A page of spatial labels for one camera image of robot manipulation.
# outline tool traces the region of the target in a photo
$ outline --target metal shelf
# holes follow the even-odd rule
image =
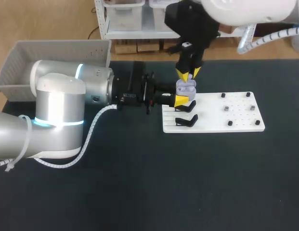
[[[141,31],[116,31],[108,26],[106,37],[108,39],[176,39],[179,35],[173,31],[156,31],[153,10],[146,3],[143,6]]]

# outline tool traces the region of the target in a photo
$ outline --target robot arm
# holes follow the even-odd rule
[[[195,78],[202,67],[204,50],[219,35],[220,23],[242,26],[279,22],[292,14],[299,22],[299,0],[183,0],[166,8],[165,24],[179,34],[178,45],[169,50],[180,52],[176,71],[184,82]],[[299,34],[299,28],[271,34],[245,46],[248,27],[239,44],[240,54],[279,38]]]
[[[229,26],[274,23],[285,20],[297,0],[195,0],[217,22]]]

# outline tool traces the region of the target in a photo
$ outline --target white cable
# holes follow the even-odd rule
[[[265,43],[268,43],[268,42],[271,42],[274,40],[278,40],[278,39],[282,39],[282,38],[286,38],[286,37],[290,37],[290,36],[294,36],[294,35],[299,35],[299,27],[290,28],[290,29],[281,30],[279,32],[272,33],[270,35],[266,35],[266,36],[254,41],[252,43],[249,43],[248,45],[245,46],[244,44],[247,40],[247,35],[249,33],[249,30],[250,30],[249,27],[247,27],[245,30],[244,36],[242,37],[242,39],[239,43],[239,46],[237,49],[237,52],[239,54],[247,53],[248,51],[250,51],[258,46],[261,46]]]
[[[19,115],[19,118],[25,118],[27,122],[27,133],[25,137],[25,142],[23,145],[23,148],[20,152],[20,154],[15,159],[7,159],[0,161],[0,166],[7,164],[7,167],[5,169],[6,172],[9,172],[10,169],[14,168],[14,165],[19,162],[19,160],[24,156],[25,152],[27,151],[27,148],[29,146],[29,141],[32,135],[32,122],[30,118],[26,115]]]
[[[48,162],[45,162],[39,158],[34,158],[36,161],[38,161],[39,163],[45,165],[45,166],[48,166],[48,167],[53,167],[53,168],[67,168],[67,167],[70,167],[70,166],[73,166],[74,164],[76,164],[81,158],[82,156],[84,155],[85,151],[86,151],[86,148],[87,148],[87,145],[91,139],[91,135],[92,135],[92,132],[93,132],[93,129],[97,123],[97,120],[99,119],[99,117],[102,115],[102,113],[108,111],[108,110],[111,110],[111,109],[117,109],[117,105],[113,104],[113,105],[110,105],[110,106],[106,106],[104,107],[103,109],[101,109],[98,114],[95,116],[95,118],[93,119],[92,123],[91,123],[91,127],[90,127],[90,130],[87,134],[87,137],[86,137],[86,140],[85,140],[85,143],[84,143],[84,146],[81,150],[81,152],[79,153],[79,155],[70,163],[68,164],[65,164],[65,165],[54,165],[54,164],[51,164],[51,163],[48,163]]]
[[[0,161],[0,166],[2,166],[2,165],[5,165],[5,164],[7,164],[7,163],[9,163],[9,162],[12,162],[14,159],[6,159],[6,160],[2,160],[2,161]]]

